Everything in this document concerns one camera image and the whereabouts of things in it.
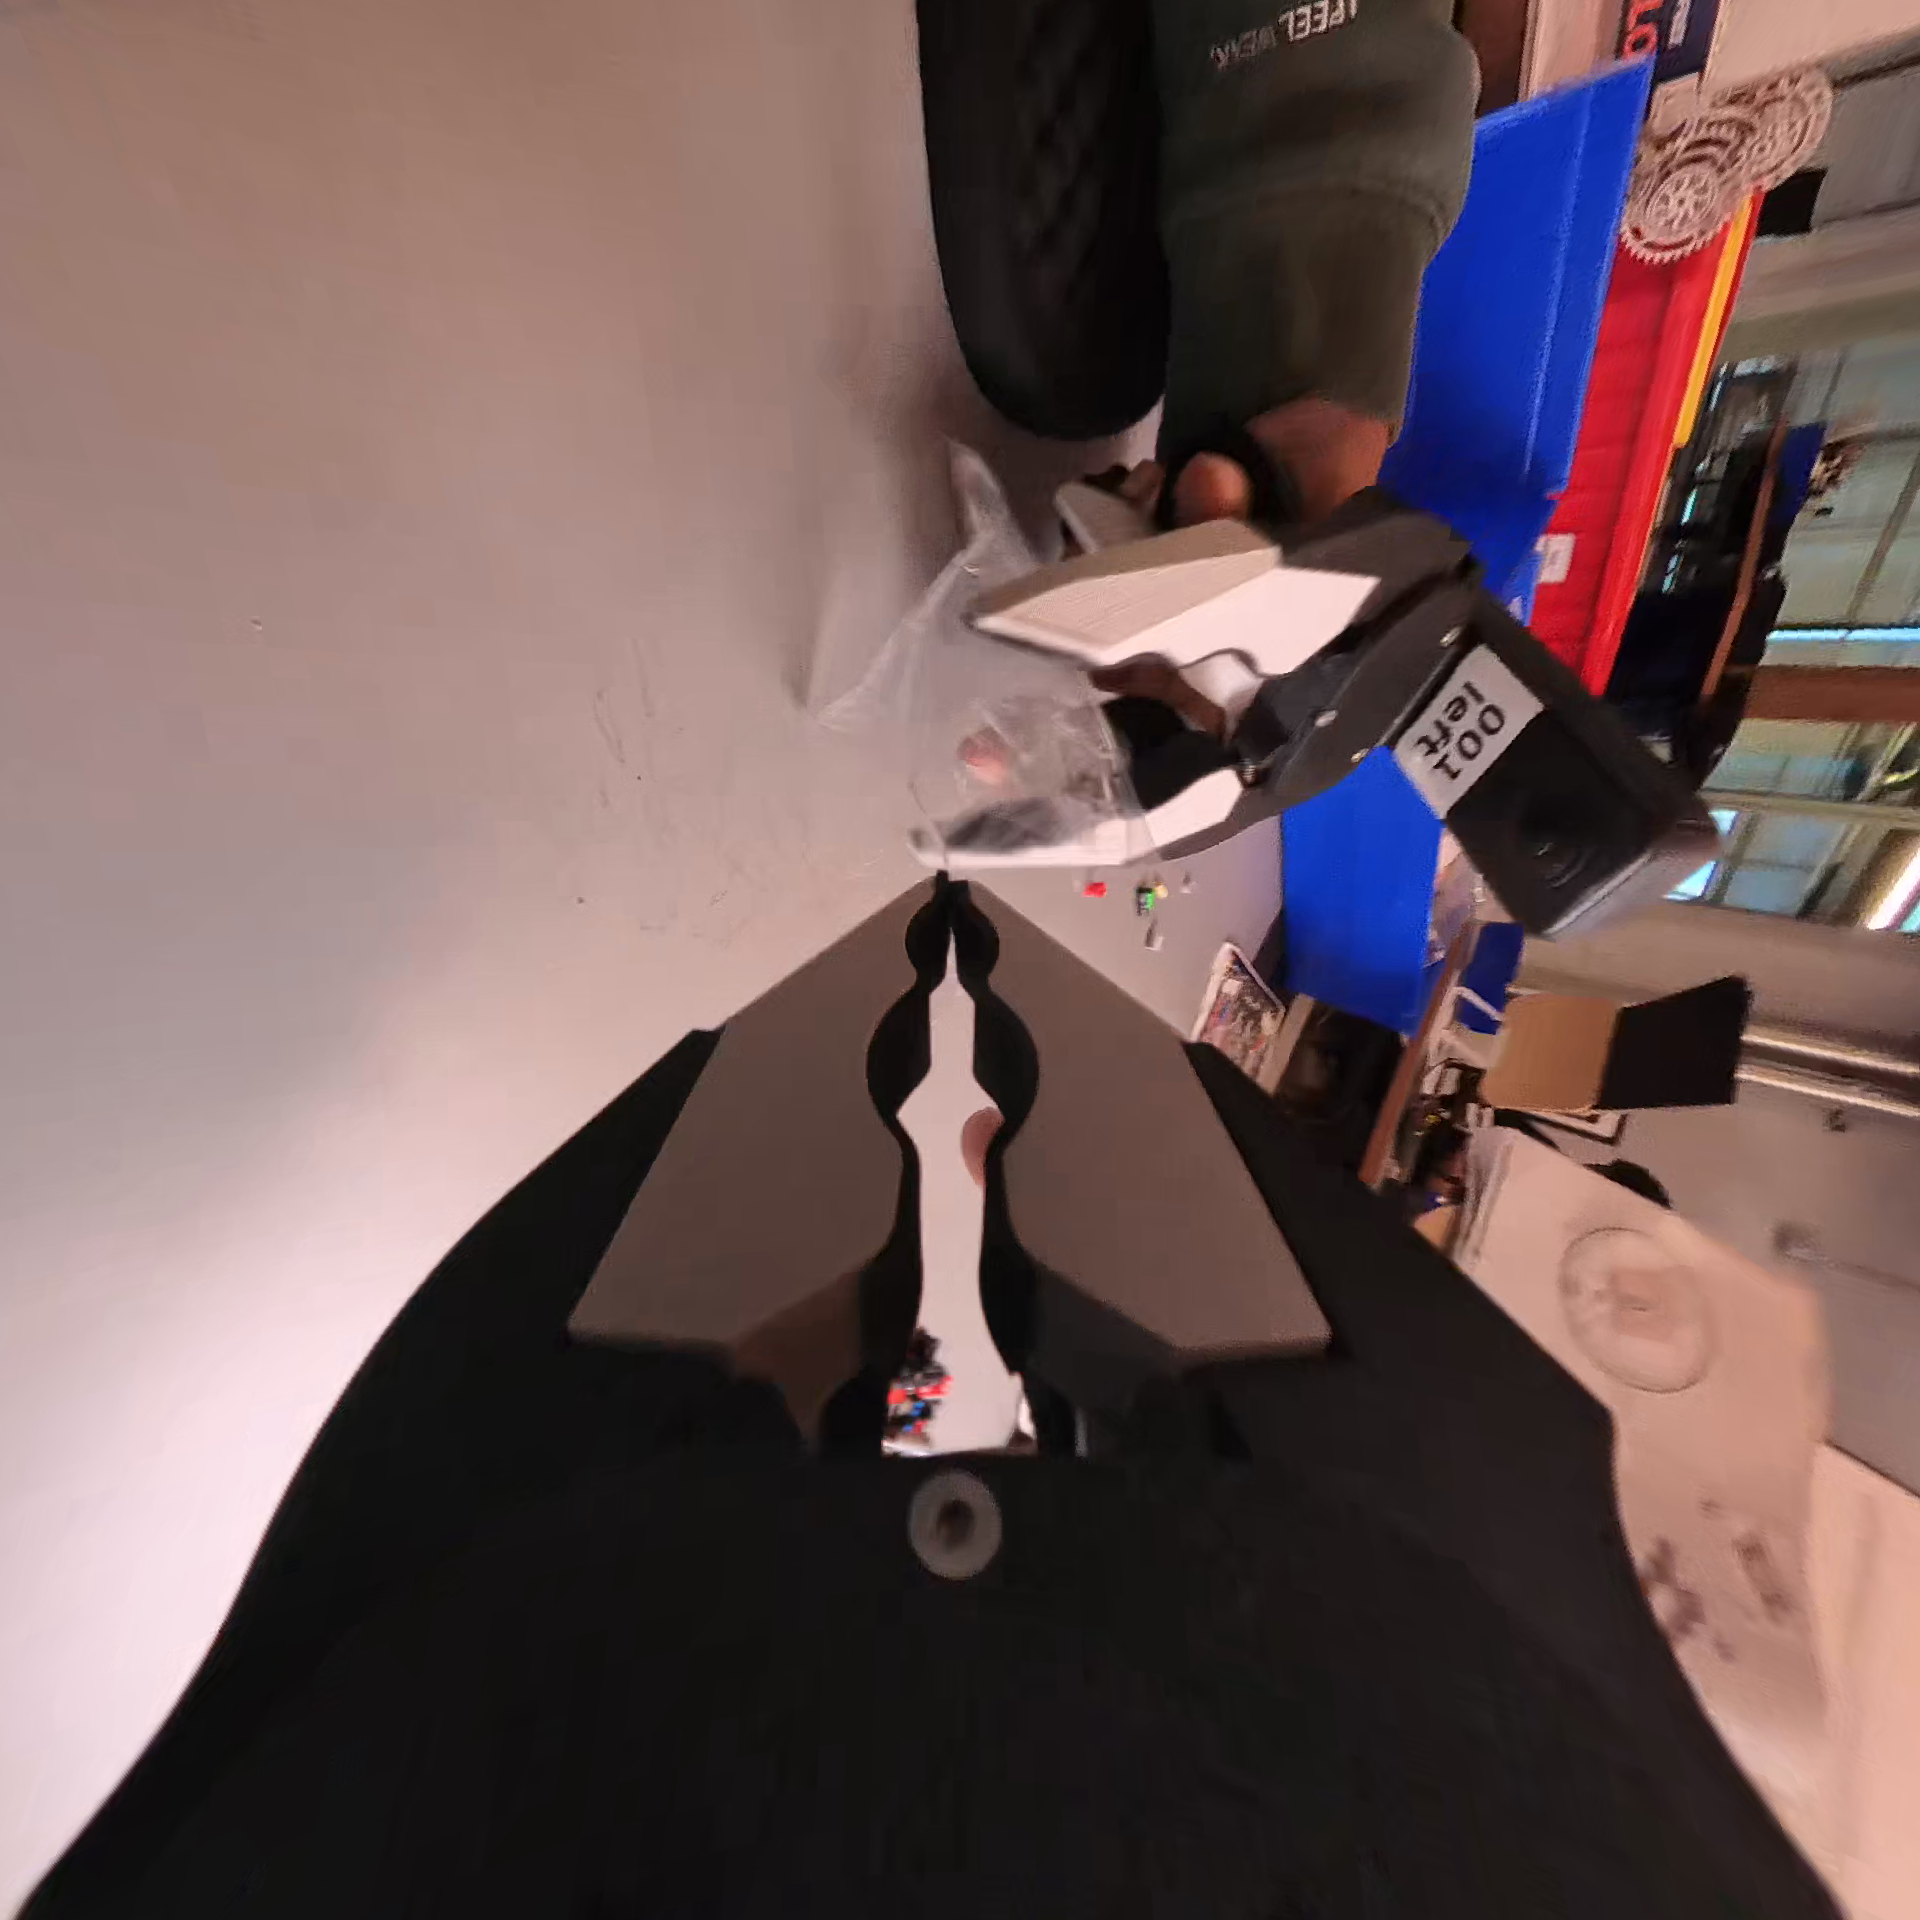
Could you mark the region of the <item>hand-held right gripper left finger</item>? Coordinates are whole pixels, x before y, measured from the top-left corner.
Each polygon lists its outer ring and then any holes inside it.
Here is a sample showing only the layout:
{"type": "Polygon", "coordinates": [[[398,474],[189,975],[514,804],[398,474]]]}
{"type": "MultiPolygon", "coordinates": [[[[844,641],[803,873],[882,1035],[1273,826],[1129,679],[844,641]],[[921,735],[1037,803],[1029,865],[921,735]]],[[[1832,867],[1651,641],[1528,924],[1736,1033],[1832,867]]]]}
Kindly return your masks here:
{"type": "Polygon", "coordinates": [[[885,1394],[921,1308],[928,1072],[953,890],[912,884],[741,1008],[640,1177],[566,1331],[770,1386],[809,1442],[885,1394]]]}

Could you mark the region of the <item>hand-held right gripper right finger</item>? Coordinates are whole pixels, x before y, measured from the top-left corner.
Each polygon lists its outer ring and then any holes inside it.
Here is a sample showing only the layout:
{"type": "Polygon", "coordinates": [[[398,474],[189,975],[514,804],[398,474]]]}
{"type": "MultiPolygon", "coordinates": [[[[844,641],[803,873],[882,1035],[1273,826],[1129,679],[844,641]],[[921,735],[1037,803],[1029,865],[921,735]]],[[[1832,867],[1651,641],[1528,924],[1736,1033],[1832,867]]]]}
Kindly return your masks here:
{"type": "Polygon", "coordinates": [[[1173,1026],[977,880],[956,887],[978,1299],[1041,1444],[1096,1444],[1220,1369],[1324,1361],[1332,1326],[1173,1026]]]}

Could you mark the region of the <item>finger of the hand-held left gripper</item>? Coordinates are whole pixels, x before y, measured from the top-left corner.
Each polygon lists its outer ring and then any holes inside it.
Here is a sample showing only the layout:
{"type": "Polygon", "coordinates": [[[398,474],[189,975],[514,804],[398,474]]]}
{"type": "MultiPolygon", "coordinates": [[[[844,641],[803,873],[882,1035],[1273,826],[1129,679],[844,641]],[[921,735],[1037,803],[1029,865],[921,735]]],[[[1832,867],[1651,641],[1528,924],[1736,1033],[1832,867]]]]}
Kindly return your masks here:
{"type": "Polygon", "coordinates": [[[1128,867],[1226,826],[1246,794],[1220,739],[1144,697],[990,706],[938,774],[907,835],[938,873],[1128,867]]]}
{"type": "Polygon", "coordinates": [[[1253,527],[1216,520],[1036,567],[978,595],[966,624],[1088,670],[1238,657],[1282,676],[1330,648],[1379,585],[1368,572],[1300,566],[1253,527]]]}

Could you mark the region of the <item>small clear bag lego pieces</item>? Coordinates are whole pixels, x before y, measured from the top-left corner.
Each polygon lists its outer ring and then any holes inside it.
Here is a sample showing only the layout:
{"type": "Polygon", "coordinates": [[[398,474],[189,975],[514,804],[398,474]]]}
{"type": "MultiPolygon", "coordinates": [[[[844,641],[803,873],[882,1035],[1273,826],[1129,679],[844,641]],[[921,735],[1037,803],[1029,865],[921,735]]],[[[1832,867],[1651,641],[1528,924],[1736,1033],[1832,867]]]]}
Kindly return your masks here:
{"type": "Polygon", "coordinates": [[[1002,481],[948,444],[957,550],[850,689],[817,708],[904,782],[907,847],[938,873],[1099,871],[1149,852],[1109,702],[1088,673],[969,624],[1037,566],[1002,481]]]}

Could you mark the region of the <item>person's left hand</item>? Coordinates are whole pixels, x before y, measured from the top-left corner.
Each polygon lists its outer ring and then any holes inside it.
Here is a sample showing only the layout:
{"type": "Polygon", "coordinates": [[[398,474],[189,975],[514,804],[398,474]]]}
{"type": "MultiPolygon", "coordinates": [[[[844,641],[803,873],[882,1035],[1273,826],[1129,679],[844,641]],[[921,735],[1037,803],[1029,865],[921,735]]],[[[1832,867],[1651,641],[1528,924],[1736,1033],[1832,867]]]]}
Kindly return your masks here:
{"type": "Polygon", "coordinates": [[[1386,424],[1330,400],[1293,400],[1248,424],[1211,420],[1164,444],[1155,516],[1166,528],[1313,527],[1379,481],[1387,448],[1386,424]]]}

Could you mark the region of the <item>shiny sticker sheet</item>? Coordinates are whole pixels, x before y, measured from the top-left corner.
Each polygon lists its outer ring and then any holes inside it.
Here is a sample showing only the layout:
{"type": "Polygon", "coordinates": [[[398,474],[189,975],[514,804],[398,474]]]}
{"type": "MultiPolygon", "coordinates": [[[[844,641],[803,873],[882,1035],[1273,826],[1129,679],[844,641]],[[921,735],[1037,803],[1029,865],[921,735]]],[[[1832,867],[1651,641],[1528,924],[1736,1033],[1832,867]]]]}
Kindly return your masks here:
{"type": "Polygon", "coordinates": [[[1262,1094],[1278,1094],[1286,1068],[1289,1006],[1235,945],[1216,948],[1188,1043],[1209,1047],[1262,1094]]]}

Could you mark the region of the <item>red storage bin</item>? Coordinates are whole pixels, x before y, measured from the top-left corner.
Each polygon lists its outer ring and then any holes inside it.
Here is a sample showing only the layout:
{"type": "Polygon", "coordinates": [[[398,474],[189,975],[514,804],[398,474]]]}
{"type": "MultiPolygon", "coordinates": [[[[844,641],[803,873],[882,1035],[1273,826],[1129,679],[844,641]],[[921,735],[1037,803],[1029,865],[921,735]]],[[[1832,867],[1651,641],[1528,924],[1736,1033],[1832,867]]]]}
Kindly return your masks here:
{"type": "Polygon", "coordinates": [[[1690,442],[1761,219],[1747,198],[1666,264],[1619,249],[1570,479],[1536,546],[1529,626],[1593,692],[1613,674],[1674,455],[1690,442]]]}

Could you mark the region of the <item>blue storage bin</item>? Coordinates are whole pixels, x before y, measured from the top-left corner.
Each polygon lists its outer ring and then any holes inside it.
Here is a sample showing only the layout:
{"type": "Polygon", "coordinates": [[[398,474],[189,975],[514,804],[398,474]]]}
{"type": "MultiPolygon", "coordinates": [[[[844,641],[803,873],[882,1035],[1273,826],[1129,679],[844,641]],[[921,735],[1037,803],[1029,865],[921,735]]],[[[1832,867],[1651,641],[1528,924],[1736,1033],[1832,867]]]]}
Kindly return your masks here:
{"type": "MultiPolygon", "coordinates": [[[[1521,619],[1573,474],[1649,91],[1651,63],[1617,63],[1478,119],[1468,199],[1425,278],[1384,486],[1449,522],[1521,619]]],[[[1410,1035],[1437,977],[1440,848],[1387,750],[1282,815],[1282,990],[1410,1035]]]]}

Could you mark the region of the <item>brown and black box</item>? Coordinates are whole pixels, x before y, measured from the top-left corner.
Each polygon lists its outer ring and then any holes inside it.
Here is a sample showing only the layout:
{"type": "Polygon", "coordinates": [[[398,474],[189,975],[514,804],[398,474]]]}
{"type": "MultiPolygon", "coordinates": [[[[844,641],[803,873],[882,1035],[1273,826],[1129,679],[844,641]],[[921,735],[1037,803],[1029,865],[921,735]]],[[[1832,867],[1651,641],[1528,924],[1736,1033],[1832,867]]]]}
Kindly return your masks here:
{"type": "Polygon", "coordinates": [[[1721,977],[1633,1003],[1560,993],[1514,1000],[1482,1099],[1522,1113],[1732,1104],[1752,998],[1742,977],[1721,977]]]}

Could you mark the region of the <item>metal pole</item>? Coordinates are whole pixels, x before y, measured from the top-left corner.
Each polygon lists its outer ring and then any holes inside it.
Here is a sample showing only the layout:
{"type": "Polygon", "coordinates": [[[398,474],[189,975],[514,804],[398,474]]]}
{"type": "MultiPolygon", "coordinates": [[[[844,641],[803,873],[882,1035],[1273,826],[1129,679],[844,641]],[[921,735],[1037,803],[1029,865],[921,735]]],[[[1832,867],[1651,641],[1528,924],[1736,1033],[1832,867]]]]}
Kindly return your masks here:
{"type": "Polygon", "coordinates": [[[1562,943],[1528,939],[1521,986],[1652,1001],[1739,977],[1747,1056],[1797,1082],[1852,1083],[1916,1102],[1917,937],[1658,903],[1562,943]]]}

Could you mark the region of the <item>white gear ornament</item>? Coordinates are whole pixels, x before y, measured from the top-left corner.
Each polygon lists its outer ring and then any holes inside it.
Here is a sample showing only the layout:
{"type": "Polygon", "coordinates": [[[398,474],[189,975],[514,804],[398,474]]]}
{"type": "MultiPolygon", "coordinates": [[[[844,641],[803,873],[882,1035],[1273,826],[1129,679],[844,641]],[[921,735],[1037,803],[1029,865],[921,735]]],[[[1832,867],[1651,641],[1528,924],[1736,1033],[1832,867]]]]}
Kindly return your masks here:
{"type": "Polygon", "coordinates": [[[1818,151],[1835,87],[1820,64],[1797,64],[1724,87],[1644,134],[1627,183],[1619,246],[1664,266],[1715,240],[1738,209],[1763,198],[1818,151]]]}

